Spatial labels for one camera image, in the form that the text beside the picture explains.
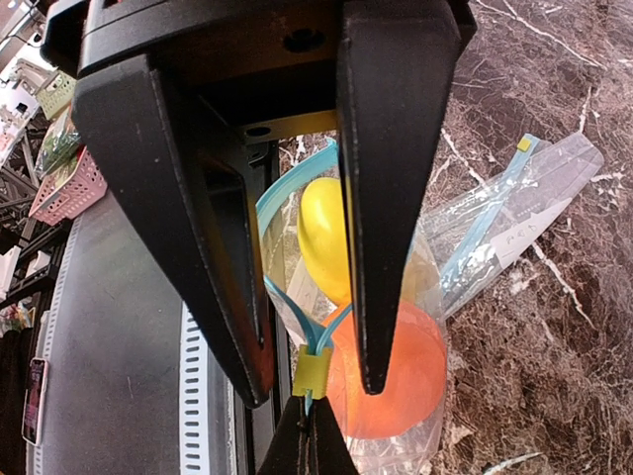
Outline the yellow toy mango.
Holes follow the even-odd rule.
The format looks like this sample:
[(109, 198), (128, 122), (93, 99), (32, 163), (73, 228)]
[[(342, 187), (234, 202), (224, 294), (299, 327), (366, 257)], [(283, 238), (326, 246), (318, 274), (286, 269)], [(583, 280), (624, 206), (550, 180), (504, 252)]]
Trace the yellow toy mango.
[(297, 236), (306, 268), (334, 304), (351, 302), (348, 250), (340, 180), (319, 177), (305, 188)]

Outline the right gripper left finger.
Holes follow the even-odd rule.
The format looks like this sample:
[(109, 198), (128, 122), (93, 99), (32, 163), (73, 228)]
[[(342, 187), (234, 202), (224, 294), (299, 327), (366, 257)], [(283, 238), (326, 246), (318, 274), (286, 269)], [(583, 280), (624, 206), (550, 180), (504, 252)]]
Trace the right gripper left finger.
[(257, 474), (306, 474), (308, 425), (305, 398), (291, 396)]

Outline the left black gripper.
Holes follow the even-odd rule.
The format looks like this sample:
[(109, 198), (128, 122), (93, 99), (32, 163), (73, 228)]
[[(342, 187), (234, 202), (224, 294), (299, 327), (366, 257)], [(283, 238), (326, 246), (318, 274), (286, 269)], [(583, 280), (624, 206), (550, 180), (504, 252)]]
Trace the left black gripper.
[(57, 1), (42, 54), (75, 78), (144, 56), (257, 143), (436, 133), (476, 30), (465, 1)]

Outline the clear zip bag blue zipper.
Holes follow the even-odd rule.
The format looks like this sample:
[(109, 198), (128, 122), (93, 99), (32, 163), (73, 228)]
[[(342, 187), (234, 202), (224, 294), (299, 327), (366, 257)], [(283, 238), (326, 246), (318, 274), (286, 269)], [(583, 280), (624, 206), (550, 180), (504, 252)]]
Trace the clear zip bag blue zipper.
[[(283, 229), (273, 242), (283, 244), (285, 278), (271, 278), (264, 273), (264, 283), (294, 346), (291, 396), (305, 398), (308, 424), (313, 401), (327, 398), (333, 332), (349, 315), (354, 322), (352, 297), (349, 304), (337, 306), (320, 291), (306, 268), (297, 236), (297, 218), (305, 188), (319, 177), (339, 179), (337, 165), (337, 145), (329, 142), (323, 150), (285, 173), (256, 206), (261, 247), (264, 233), (272, 229), (272, 219), (283, 220)], [(402, 301), (423, 310), (437, 323), (446, 346), (439, 273), (422, 232), (414, 234), (409, 247), (399, 305)], [(401, 435), (360, 439), (345, 436), (339, 428), (358, 474), (420, 473), (438, 448), (445, 388), (433, 413)]]

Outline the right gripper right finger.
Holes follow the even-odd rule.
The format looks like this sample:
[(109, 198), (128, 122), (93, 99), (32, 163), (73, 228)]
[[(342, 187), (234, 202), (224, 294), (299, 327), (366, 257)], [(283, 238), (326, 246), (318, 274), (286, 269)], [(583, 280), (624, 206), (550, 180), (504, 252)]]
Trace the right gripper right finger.
[(358, 475), (328, 398), (313, 401), (309, 423), (309, 473)]

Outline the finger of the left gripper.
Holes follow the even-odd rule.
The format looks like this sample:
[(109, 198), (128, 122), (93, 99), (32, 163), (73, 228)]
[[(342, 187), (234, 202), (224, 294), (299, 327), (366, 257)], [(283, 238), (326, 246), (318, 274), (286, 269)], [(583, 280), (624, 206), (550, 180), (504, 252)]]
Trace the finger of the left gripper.
[(234, 390), (261, 406), (275, 368), (244, 143), (144, 55), (81, 78), (72, 120)]
[(458, 1), (347, 1), (339, 171), (361, 381), (387, 382), (407, 255), (462, 51)]

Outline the orange toy fruit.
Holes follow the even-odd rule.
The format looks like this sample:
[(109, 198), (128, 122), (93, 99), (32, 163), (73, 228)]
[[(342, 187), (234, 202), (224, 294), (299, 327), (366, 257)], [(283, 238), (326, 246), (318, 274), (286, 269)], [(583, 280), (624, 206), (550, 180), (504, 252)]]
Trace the orange toy fruit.
[(446, 385), (446, 346), (437, 323), (415, 305), (400, 302), (386, 386), (378, 395), (364, 392), (351, 315), (331, 339), (327, 398), (345, 436), (398, 436), (439, 406)]

